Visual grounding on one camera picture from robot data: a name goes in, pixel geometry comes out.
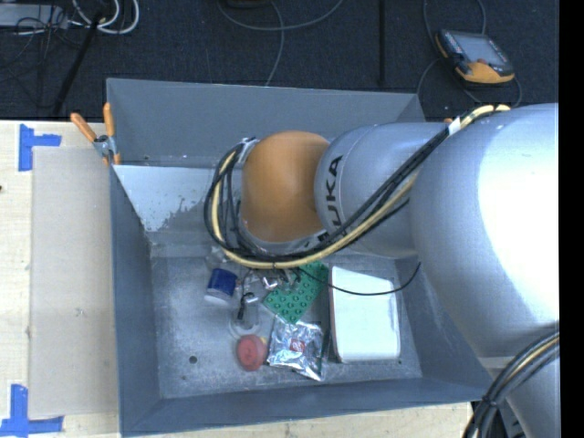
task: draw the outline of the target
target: wooden table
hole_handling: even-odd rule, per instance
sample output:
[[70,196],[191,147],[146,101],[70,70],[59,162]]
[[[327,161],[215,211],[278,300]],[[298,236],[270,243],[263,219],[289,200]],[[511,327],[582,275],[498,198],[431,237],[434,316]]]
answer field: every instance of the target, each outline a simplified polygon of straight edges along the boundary
[[[30,268],[33,174],[17,168],[20,121],[0,120],[0,419],[9,415],[11,384],[29,386],[30,344]],[[61,135],[59,151],[86,151],[97,154],[87,140],[69,122],[27,121],[35,134]],[[98,134],[103,124],[91,124]],[[59,436],[118,436],[117,413],[83,413],[65,415]],[[177,433],[192,438],[304,437],[335,436],[393,438],[457,438],[470,416],[467,403],[445,406],[415,407],[387,412],[369,412],[295,422],[276,422],[235,428]]]

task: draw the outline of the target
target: bin floor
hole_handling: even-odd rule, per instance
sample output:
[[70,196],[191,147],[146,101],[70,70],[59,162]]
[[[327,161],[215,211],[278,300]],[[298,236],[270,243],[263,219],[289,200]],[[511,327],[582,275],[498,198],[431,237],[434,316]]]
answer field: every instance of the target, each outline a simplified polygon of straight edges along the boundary
[[[362,255],[336,255],[334,264],[352,270],[371,269],[393,280],[397,272],[391,260]],[[235,356],[236,338],[229,329],[234,308],[208,305],[204,300],[210,269],[201,257],[154,257],[151,259],[159,382],[163,398],[188,397],[228,391],[248,391],[321,384],[290,369],[263,365],[245,371]],[[235,267],[234,272],[242,272]],[[341,364],[332,349],[325,364],[326,383],[377,381],[421,377],[407,313],[397,294],[400,310],[401,356],[396,360]],[[257,333],[269,339],[274,315],[262,304]],[[329,326],[329,292],[323,289],[302,318]]]

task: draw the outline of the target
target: foil package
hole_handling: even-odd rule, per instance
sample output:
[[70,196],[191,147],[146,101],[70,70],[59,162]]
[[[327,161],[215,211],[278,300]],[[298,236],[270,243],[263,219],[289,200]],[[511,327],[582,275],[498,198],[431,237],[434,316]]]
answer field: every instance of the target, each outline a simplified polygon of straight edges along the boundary
[[322,381],[323,347],[323,332],[319,325],[303,321],[291,324],[276,316],[267,363],[272,367],[289,367],[312,380]]

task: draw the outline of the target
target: robotic arm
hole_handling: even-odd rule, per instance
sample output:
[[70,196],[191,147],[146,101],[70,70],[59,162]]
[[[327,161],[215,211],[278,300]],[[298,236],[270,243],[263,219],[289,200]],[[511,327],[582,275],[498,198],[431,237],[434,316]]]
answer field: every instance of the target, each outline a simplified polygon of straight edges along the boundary
[[[234,202],[223,185],[238,163],[236,213],[222,206]],[[417,255],[494,378],[468,436],[503,399],[528,437],[561,435],[558,104],[366,126],[331,143],[276,133],[225,155],[205,208],[211,235],[248,267],[295,267],[348,245]]]

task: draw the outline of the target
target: red ball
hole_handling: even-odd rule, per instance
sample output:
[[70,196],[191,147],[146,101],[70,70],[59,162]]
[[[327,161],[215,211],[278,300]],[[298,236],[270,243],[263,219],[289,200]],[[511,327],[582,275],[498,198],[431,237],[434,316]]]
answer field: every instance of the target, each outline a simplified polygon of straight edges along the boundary
[[259,369],[267,357],[267,345],[255,334],[247,334],[237,341],[237,359],[247,371]]

